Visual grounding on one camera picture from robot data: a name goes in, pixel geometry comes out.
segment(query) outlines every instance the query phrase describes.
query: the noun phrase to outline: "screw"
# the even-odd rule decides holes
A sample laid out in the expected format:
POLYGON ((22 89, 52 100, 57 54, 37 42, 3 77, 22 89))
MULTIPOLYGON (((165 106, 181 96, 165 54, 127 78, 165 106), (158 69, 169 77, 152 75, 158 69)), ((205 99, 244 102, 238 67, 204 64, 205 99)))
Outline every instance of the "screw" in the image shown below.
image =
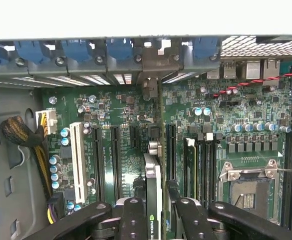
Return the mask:
POLYGON ((104 60, 102 59, 101 56, 96 57, 96 61, 101 64, 104 60))
POLYGON ((236 179, 237 179, 237 176, 236 176, 234 173, 231 173, 231 174, 230 174, 230 178, 231 178, 232 180, 236 180, 236 179))
POLYGON ((18 57, 18 58, 15 59, 15 63, 16 63, 17 66, 21 67, 21 66, 25 65, 25 60, 20 58, 20 57, 18 57))
POLYGON ((217 57, 218 57, 217 54, 213 54, 212 56, 209 57, 209 59, 210 59, 211 61, 214 61, 214 60, 217 59, 217 57))
POLYGON ((181 199, 181 202, 182 202, 183 204, 188 204, 188 203, 189 203, 189 200, 186 199, 186 198, 183 198, 183 199, 181 199))
POLYGON ((106 205, 101 203, 101 204, 98 204, 98 206, 96 207, 97 209, 105 209, 106 208, 106 205))
POLYGON ((132 203, 132 204, 136 204, 138 202, 138 200, 137 199, 132 199, 132 200, 130 200, 130 203, 132 203))
POLYGON ((55 96, 51 96, 49 99, 48 99, 48 102, 52 105, 55 105, 56 102, 57 102, 57 98, 55 96))
POLYGON ((136 56, 136 62, 138 62, 138 63, 139 63, 141 60, 142 60, 142 57, 141 57, 141 55, 137 55, 137 56, 136 56))
POLYGON ((272 178, 274 176, 274 173, 272 171, 268 171, 267 175, 269 175, 272 178))
POLYGON ((56 65, 60 66, 65 63, 65 59, 63 57, 57 57, 56 58, 56 65))
POLYGON ((180 56, 179 55, 175 55, 174 56, 174 60, 177 62, 177 61, 179 61, 179 59, 180 59, 180 56))
POLYGON ((224 209, 225 208, 225 206, 223 206, 221 203, 216 203, 215 206, 218 209, 224 209))

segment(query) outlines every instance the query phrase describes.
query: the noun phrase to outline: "gray plastic panel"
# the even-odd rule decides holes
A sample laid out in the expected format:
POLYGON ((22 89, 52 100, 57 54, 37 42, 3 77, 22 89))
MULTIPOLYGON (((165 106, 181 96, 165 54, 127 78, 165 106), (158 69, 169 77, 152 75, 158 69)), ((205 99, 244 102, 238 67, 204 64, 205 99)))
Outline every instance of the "gray plastic panel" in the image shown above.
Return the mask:
MULTIPOLYGON (((25 89, 0 88, 0 123, 15 115, 25 118, 28 108, 34 113, 40 110, 40 101, 36 99, 25 89)), ((34 119, 27 119, 26 122, 31 129, 34 128, 34 119)), ((20 240, 48 225, 36 163, 31 158, 12 168, 18 165, 14 163, 21 162, 18 153, 17 146, 8 146, 0 133, 0 240, 20 240)))

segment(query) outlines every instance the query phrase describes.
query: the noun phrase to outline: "white connector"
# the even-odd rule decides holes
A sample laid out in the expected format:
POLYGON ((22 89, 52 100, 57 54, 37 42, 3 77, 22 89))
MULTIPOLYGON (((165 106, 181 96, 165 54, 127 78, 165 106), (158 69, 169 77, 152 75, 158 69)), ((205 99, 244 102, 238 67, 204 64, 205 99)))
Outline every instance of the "white connector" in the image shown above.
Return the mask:
POLYGON ((86 161, 83 143, 83 126, 81 122, 69 125, 72 168, 74 173, 75 201, 85 203, 87 199, 86 161))
POLYGON ((56 117, 56 110, 43 110, 37 111, 36 115, 36 125, 38 126, 38 119, 39 114, 46 114, 47 117, 47 127, 48 127, 48 135, 56 134, 57 133, 57 117, 56 117))

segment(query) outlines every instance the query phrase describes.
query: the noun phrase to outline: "white power connector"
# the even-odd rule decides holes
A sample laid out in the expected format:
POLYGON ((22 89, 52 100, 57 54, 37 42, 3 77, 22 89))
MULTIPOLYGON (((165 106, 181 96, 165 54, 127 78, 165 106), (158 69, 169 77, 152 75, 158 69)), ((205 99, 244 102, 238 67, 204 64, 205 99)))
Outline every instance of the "white power connector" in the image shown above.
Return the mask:
POLYGON ((43 110, 36 112, 36 125, 38 126, 39 114, 46 114, 47 117, 47 126, 48 126, 48 135, 57 133, 57 116, 56 110, 43 110))

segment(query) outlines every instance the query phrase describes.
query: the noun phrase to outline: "white pci slot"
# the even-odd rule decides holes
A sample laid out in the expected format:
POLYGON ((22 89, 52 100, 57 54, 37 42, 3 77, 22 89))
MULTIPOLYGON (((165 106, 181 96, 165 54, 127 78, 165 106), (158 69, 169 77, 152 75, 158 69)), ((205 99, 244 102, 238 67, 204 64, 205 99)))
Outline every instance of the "white pci slot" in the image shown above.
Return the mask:
POLYGON ((88 193, 82 132, 83 126, 81 122, 74 122, 69 125, 69 128, 76 203, 85 203, 88 193))

